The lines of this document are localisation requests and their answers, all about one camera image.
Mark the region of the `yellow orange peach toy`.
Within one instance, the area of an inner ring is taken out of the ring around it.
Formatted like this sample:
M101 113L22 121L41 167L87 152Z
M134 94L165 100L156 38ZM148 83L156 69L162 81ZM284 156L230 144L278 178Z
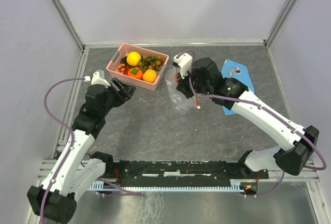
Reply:
M148 83L155 83L157 77L158 77L158 74L155 70L148 69L144 72L142 79L143 79L143 81L148 82Z

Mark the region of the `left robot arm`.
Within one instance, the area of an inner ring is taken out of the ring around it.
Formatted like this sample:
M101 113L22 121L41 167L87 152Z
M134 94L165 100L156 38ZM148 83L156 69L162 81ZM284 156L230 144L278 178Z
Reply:
M98 73L92 77L80 79L90 82L85 94L85 103L68 126L51 113L45 104L47 113L69 131L69 138L60 157L40 186L31 186L27 197L40 223L68 223L77 208L78 201L90 185L99 177L110 177L114 173L113 157L105 153L96 153L85 167L78 168L88 149L98 137L106 123L107 114L130 100L136 88L113 78L107 81Z

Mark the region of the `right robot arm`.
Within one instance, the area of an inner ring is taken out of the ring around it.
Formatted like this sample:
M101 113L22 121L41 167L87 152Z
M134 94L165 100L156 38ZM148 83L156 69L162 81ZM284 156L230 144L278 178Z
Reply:
M298 176L307 167L315 152L318 129L303 127L279 114L238 79L223 77L209 57L195 61L188 53L178 54L173 65L179 70L176 89L186 98L209 98L251 121L277 143L266 150L248 151L237 165L241 177L249 178L255 172L274 168Z

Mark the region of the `clear zip top bag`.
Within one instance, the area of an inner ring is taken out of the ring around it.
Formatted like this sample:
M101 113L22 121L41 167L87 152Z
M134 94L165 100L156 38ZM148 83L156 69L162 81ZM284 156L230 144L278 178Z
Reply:
M195 98L187 99L181 92L176 90L177 83L175 81L176 71L175 68L167 69L164 78L168 89L168 94L173 109L177 114L185 115L192 109L199 110Z

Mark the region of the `yellow lemon toy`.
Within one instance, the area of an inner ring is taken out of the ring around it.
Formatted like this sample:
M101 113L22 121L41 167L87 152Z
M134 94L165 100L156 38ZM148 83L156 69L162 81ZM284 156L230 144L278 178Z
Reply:
M141 59L142 56L138 52L132 51L127 55L126 62L128 65L136 67L138 66Z

